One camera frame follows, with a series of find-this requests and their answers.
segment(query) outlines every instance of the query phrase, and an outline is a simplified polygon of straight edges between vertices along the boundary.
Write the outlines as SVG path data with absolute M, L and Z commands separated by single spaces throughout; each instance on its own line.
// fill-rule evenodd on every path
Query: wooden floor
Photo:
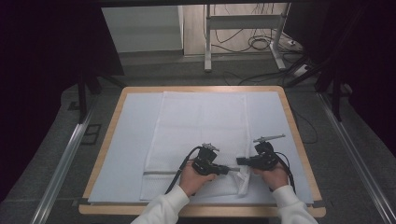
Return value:
M 285 4 L 234 4 L 234 5 L 211 5 L 210 14 L 213 15 L 257 15 L 257 14 L 280 14 Z M 184 6 L 184 55 L 205 54 L 205 15 L 206 6 Z M 263 52 L 267 42 L 256 42 L 254 47 L 264 50 L 249 48 L 248 40 L 252 36 L 274 36 L 275 31 L 267 29 L 244 29 L 244 30 L 217 30 L 211 32 L 212 53 L 236 53 L 236 52 Z M 281 42 L 287 42 L 284 36 Z

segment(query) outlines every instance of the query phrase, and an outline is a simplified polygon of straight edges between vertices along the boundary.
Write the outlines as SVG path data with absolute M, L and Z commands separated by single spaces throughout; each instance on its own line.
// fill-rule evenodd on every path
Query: wooden board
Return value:
M 278 86 L 262 86 L 262 87 L 248 87 L 248 86 L 183 86 L 183 87 L 127 87 L 120 96 L 119 102 L 114 111 L 110 125 L 108 126 L 104 142 L 99 152 L 96 163 L 92 169 L 90 180 L 83 194 L 83 201 L 87 201 L 91 195 L 93 185 L 99 176 L 107 151 L 110 146 L 111 139 L 116 129 L 117 122 L 120 117 L 123 103 L 128 93 L 137 92 L 163 92 L 163 91 L 181 91 L 181 92 L 239 92 L 239 91 L 276 91 L 279 95 L 280 101 L 283 105 L 286 118 L 288 120 L 290 130 L 295 142 L 297 152 L 304 167 L 305 175 L 310 186 L 312 197 L 314 199 L 314 206 L 308 206 L 308 211 L 313 217 L 324 217 L 326 215 L 326 208 L 321 205 L 322 198 L 318 190 L 316 179 L 313 175 L 311 165 L 306 156 L 305 149 L 297 126 L 295 124 L 293 115 L 290 110 L 289 102 L 285 92 Z M 81 204 L 79 212 L 85 215 L 139 215 L 145 208 L 145 203 L 101 203 L 101 204 Z M 263 205 L 187 205 L 179 213 L 181 217 L 276 217 L 277 208 L 274 206 Z

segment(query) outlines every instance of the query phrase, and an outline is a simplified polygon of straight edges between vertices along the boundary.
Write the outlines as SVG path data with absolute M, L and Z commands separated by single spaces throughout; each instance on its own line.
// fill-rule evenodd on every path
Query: person's left hand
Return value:
M 215 174 L 199 175 L 191 165 L 192 161 L 188 161 L 181 172 L 179 182 L 179 186 L 184 190 L 188 197 L 196 193 L 207 181 L 216 178 Z

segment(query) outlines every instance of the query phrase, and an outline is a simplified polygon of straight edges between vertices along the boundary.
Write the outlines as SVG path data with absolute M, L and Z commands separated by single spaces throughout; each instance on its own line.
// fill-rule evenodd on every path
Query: hand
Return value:
M 254 174 L 260 175 L 272 190 L 276 190 L 289 184 L 288 175 L 280 163 L 278 163 L 272 171 L 262 171 L 254 168 L 252 168 L 252 170 Z
M 215 174 L 199 175 L 191 165 L 192 161 L 188 161 L 181 172 L 179 183 L 179 186 L 184 190 L 188 197 L 196 193 L 207 181 L 216 178 Z

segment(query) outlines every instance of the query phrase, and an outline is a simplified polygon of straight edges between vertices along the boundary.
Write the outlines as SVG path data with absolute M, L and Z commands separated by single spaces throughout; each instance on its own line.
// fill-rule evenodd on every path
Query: white sweatshirt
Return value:
M 273 192 L 282 224 L 317 223 L 306 211 L 305 203 L 294 194 L 291 186 L 284 186 Z M 134 224 L 175 224 L 180 210 L 190 202 L 183 189 L 175 185 L 166 195 L 152 200 Z

